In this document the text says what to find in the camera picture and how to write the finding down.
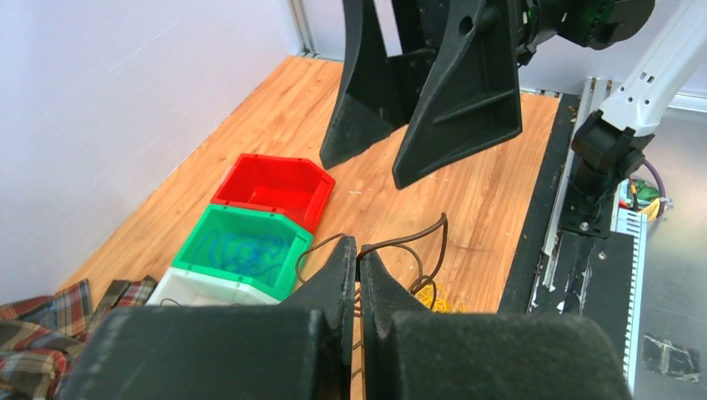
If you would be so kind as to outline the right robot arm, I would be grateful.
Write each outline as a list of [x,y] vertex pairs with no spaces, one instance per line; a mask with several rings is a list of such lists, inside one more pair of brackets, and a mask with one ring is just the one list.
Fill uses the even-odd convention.
[[[402,52],[390,56],[374,3],[347,1],[338,97],[319,157],[326,168],[399,128],[392,174],[406,188],[517,137],[518,70],[559,36],[606,49],[635,35],[651,1],[396,1]],[[563,225],[604,234],[616,188],[644,163],[675,94],[706,58],[706,4],[684,1],[629,76],[591,112],[571,144],[579,159]]]

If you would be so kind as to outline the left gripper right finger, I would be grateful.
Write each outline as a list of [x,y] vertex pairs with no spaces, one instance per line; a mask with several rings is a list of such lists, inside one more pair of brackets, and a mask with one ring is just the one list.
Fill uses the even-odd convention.
[[435,313],[371,252],[359,263],[367,399],[629,399],[621,362],[576,315]]

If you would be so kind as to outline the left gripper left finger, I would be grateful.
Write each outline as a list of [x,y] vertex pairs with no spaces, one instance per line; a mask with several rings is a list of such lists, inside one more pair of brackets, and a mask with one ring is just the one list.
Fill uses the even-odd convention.
[[63,399],[347,399],[357,245],[273,306],[112,311],[70,373]]

